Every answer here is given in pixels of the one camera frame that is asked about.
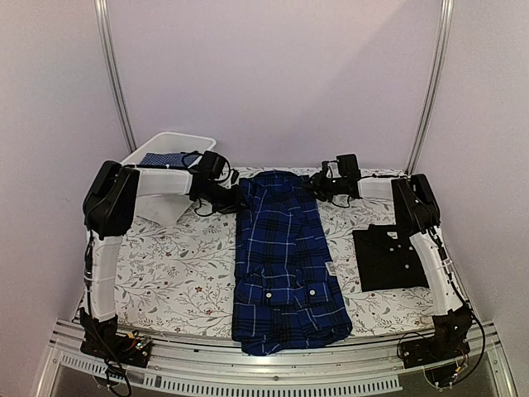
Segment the blue plaid long sleeve shirt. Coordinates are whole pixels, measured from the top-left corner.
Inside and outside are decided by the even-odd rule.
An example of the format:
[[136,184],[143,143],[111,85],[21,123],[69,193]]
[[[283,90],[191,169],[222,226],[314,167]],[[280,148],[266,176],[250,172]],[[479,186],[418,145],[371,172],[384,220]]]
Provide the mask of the blue plaid long sleeve shirt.
[[231,337],[252,356],[325,347],[353,328],[306,179],[271,170],[239,183]]

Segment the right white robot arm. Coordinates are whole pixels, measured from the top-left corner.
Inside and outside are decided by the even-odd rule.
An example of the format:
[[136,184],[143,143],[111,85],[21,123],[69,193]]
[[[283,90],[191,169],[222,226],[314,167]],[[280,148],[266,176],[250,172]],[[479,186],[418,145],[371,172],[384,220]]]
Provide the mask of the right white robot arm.
[[427,353],[444,361],[466,338],[474,314],[455,286],[441,232],[440,209],[423,174],[363,175],[354,154],[335,159],[339,175],[322,162],[321,171],[303,187],[322,202],[335,196],[392,201],[394,222],[370,224],[352,232],[355,263],[366,292],[382,289],[428,288],[434,335]]

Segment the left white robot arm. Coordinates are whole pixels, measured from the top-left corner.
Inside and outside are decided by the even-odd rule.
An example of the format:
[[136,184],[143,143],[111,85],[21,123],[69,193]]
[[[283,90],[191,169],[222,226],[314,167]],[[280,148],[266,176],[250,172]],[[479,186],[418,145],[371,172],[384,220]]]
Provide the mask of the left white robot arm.
[[83,279],[86,311],[94,322],[117,321],[117,256],[135,218],[137,199],[174,194],[208,202],[214,213],[234,213],[243,208],[234,174],[228,160],[213,151],[183,154],[178,164],[102,164],[83,201],[88,230]]

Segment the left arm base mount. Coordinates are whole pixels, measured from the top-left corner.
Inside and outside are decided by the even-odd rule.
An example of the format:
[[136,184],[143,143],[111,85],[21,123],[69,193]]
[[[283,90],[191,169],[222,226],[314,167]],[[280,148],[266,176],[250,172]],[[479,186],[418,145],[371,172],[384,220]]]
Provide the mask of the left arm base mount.
[[85,330],[80,351],[126,366],[146,368],[150,360],[152,338],[137,331],[118,334],[113,328]]

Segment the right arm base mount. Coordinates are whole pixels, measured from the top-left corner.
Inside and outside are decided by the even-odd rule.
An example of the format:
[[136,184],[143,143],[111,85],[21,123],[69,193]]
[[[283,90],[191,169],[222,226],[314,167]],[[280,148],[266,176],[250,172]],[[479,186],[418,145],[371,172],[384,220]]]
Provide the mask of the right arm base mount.
[[405,369],[421,367],[428,384],[440,390],[452,387],[468,367],[470,348],[465,339],[446,345],[434,337],[407,332],[399,339],[396,353]]

